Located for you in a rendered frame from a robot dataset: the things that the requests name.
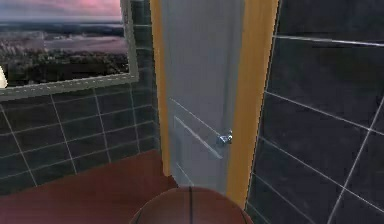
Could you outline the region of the cream rounded object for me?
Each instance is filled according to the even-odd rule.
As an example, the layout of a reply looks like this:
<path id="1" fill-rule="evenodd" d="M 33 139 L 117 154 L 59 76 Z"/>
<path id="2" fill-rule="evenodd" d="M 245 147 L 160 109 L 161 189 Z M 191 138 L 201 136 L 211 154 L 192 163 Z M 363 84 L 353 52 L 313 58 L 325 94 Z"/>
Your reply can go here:
<path id="1" fill-rule="evenodd" d="M 8 81 L 6 79 L 3 68 L 0 66 L 0 88 L 4 89 L 8 85 Z"/>

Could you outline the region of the grey framed window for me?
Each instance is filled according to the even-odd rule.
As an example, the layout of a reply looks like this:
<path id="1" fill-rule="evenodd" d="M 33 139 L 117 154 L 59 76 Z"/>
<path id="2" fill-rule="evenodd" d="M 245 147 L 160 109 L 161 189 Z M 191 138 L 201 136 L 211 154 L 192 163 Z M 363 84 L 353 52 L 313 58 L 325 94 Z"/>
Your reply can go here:
<path id="1" fill-rule="evenodd" d="M 139 80 L 131 0 L 0 0 L 0 102 Z"/>

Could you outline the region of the grey room door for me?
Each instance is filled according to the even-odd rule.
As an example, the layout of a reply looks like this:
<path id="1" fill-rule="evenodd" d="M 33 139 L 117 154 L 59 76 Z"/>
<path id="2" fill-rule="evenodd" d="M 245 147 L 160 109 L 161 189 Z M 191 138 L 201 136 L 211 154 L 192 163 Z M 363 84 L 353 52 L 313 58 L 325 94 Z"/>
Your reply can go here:
<path id="1" fill-rule="evenodd" d="M 244 0 L 162 0 L 171 174 L 226 191 Z"/>

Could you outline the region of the brown basketball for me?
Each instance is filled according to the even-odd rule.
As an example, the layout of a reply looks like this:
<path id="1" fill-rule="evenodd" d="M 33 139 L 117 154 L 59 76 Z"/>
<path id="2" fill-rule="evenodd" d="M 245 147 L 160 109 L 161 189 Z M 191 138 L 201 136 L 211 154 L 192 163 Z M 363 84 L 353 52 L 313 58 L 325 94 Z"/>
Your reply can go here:
<path id="1" fill-rule="evenodd" d="M 179 187 L 148 201 L 129 224 L 254 224 L 228 197 L 207 188 Z"/>

